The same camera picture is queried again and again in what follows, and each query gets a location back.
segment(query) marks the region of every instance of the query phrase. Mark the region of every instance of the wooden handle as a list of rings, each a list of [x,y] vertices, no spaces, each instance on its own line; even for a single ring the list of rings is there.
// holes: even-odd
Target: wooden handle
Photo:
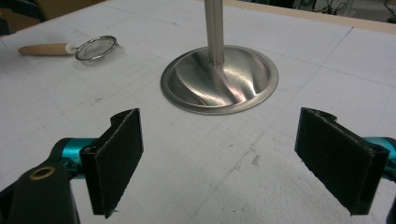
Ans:
[[[24,55],[63,56],[70,54],[67,52],[66,46],[66,43],[32,45],[18,49],[18,52]]]

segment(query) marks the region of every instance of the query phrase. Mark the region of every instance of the black rubber pad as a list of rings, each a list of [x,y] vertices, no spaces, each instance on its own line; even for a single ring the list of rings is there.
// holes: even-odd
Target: black rubber pad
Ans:
[[[358,137],[331,114],[302,108],[295,151],[351,215],[369,213],[388,150]]]
[[[139,110],[111,118],[111,127],[80,152],[92,210],[109,217],[117,207],[143,153]]]

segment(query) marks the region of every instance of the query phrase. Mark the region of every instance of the white work surface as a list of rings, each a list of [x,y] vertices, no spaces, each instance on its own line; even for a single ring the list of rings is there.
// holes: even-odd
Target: white work surface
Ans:
[[[99,35],[122,48],[97,63],[17,52]],[[166,65],[207,46],[203,2],[107,1],[1,37],[0,189],[58,140],[99,137],[112,115],[140,108],[145,152],[119,212],[94,216],[85,181],[72,180],[81,223],[385,223],[394,183],[382,179],[370,215],[351,217],[294,143],[302,106],[360,136],[396,137],[396,35],[226,6],[224,35],[267,55],[279,83],[262,104],[215,117],[180,110],[160,88]]]

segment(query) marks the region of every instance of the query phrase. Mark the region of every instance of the metal shaft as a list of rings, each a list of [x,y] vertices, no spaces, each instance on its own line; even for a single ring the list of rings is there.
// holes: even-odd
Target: metal shaft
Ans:
[[[209,61],[214,65],[224,63],[224,33],[222,0],[205,0],[205,18]]]

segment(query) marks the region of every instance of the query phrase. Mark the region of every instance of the scuff mark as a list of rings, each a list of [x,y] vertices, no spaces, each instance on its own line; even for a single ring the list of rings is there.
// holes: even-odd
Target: scuff mark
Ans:
[[[255,165],[257,167],[259,167],[259,159],[260,159],[260,155],[257,155],[253,161],[251,162],[252,165]]]
[[[3,42],[3,40],[2,39],[0,39],[0,43],[4,46],[4,47],[6,47],[7,45]]]
[[[233,167],[233,169],[229,172],[229,174],[230,173],[232,173],[233,171],[239,171],[239,169],[241,169],[241,166],[239,165],[239,163],[238,164],[236,164],[234,167]]]
[[[103,98],[96,98],[95,101],[94,101],[94,103],[91,104],[91,106],[93,106],[93,105],[95,105],[95,104],[101,102],[102,100],[103,100]]]

